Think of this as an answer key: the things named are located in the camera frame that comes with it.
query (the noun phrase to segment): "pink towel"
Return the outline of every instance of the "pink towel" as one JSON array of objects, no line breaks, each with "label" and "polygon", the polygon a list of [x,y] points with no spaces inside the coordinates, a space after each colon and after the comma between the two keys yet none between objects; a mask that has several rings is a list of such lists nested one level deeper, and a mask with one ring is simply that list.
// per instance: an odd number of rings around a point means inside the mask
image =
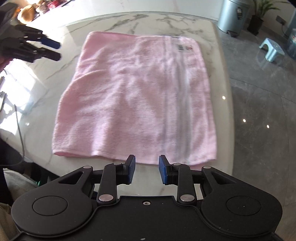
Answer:
[{"label": "pink towel", "polygon": [[185,37],[91,32],[58,105],[59,156],[196,165],[216,158],[209,79]]}]

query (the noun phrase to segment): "person's leg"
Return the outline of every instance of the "person's leg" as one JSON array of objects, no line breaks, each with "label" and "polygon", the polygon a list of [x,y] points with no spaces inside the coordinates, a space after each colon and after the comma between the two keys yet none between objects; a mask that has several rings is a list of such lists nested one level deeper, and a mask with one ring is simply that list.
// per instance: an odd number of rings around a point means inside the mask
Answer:
[{"label": "person's leg", "polygon": [[6,180],[3,173],[3,168],[0,168],[0,202],[12,206],[13,199],[7,187]]}]

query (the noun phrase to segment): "cable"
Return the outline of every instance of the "cable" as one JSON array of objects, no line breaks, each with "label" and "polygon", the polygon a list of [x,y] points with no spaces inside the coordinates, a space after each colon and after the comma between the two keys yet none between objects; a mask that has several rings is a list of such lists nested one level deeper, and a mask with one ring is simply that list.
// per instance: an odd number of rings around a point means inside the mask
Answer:
[{"label": "cable", "polygon": [[19,132],[19,135],[20,135],[20,142],[22,143],[22,159],[18,163],[16,163],[16,164],[0,165],[1,168],[10,167],[10,166],[16,166],[18,164],[21,164],[24,161],[24,158],[25,158],[25,146],[24,146],[24,142],[22,140],[22,133],[20,132],[20,125],[19,125],[18,117],[17,117],[17,107],[16,107],[16,105],[14,105],[14,107],[15,107],[15,116],[17,118],[17,129],[18,129],[18,132]]},{"label": "cable", "polygon": [[285,33],[284,33],[284,31],[283,31],[283,24],[281,25],[281,31],[283,32],[283,34],[286,36],[286,37],[289,37],[288,35],[286,35]]},{"label": "cable", "polygon": [[16,105],[14,105],[14,106],[15,106],[15,116],[17,118],[17,129],[18,129],[18,132],[19,132],[19,135],[20,135],[20,142],[22,143],[22,160],[20,162],[18,162],[17,164],[13,164],[13,166],[22,163],[24,161],[24,158],[25,158],[25,146],[24,146],[24,142],[22,140],[22,133],[20,132],[20,125],[19,125],[18,117],[17,117],[17,107],[16,107]]}]

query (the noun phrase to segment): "circular mount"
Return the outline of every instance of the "circular mount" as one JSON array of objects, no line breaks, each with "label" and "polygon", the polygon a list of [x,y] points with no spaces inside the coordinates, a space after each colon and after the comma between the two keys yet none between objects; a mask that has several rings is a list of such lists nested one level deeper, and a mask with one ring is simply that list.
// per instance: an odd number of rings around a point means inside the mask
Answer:
[{"label": "circular mount", "polygon": [[62,197],[46,196],[36,200],[33,204],[33,209],[40,215],[54,216],[65,211],[67,206],[68,202]]},{"label": "circular mount", "polygon": [[204,198],[201,212],[218,231],[251,237],[273,230],[282,208],[275,197],[251,185],[225,184]]},{"label": "circular mount", "polygon": [[81,188],[52,181],[19,197],[11,213],[21,231],[51,236],[81,226],[92,211],[91,199]]},{"label": "circular mount", "polygon": [[229,211],[240,216],[251,216],[258,213],[261,204],[258,200],[248,196],[236,196],[226,203]]}]

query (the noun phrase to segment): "wall outlet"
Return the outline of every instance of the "wall outlet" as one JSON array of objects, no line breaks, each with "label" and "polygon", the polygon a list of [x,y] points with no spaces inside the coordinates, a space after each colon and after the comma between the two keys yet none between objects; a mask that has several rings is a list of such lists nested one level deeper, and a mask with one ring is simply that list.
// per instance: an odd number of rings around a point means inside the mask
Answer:
[{"label": "wall outlet", "polygon": [[281,25],[285,25],[287,22],[286,20],[281,18],[279,15],[276,16],[276,21],[279,22]]}]

